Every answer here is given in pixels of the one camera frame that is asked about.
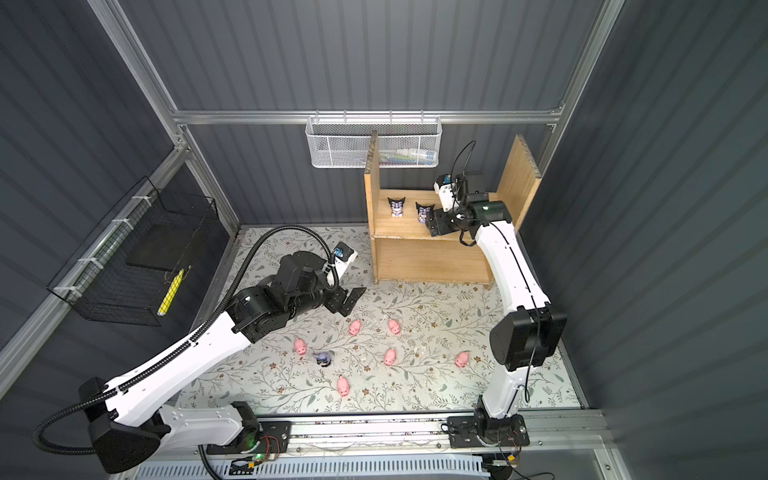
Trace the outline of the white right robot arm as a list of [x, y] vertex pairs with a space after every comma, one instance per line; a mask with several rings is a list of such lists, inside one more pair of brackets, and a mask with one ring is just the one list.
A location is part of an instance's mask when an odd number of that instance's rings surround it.
[[479, 247], [501, 294], [504, 316], [489, 333], [497, 367], [478, 407], [485, 419], [501, 421], [529, 400], [531, 374], [554, 355], [567, 316], [538, 284], [503, 202], [447, 185], [436, 192], [441, 206], [426, 217], [430, 234], [457, 232], [460, 244]]

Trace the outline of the purple black cat figurine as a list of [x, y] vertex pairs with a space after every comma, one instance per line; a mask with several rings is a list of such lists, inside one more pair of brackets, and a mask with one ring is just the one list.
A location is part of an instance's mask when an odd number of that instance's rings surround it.
[[417, 212], [417, 220], [421, 224], [425, 224], [427, 222], [428, 217], [432, 214], [434, 210], [434, 205], [429, 204], [420, 204], [418, 202], [415, 203], [416, 212]]
[[391, 216], [394, 218], [400, 218], [404, 214], [404, 207], [406, 198], [387, 198], [390, 207]]
[[332, 364], [333, 354], [331, 352], [316, 352], [313, 354], [316, 363], [322, 367], [328, 367]]

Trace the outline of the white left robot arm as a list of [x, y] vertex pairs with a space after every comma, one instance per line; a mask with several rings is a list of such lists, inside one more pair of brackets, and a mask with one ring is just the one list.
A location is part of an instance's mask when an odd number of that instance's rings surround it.
[[276, 274], [244, 288], [229, 300], [208, 329], [177, 342], [181, 353], [147, 378], [140, 367], [106, 382], [114, 397], [87, 410], [88, 433], [102, 467], [117, 474], [161, 450], [207, 447], [223, 453], [255, 454], [271, 448], [270, 435], [243, 401], [207, 409], [184, 409], [170, 399], [220, 361], [246, 349], [297, 316], [320, 306], [347, 316], [364, 293], [343, 289], [340, 279], [358, 254], [343, 242], [333, 250], [334, 270], [320, 256], [298, 251], [284, 256]]

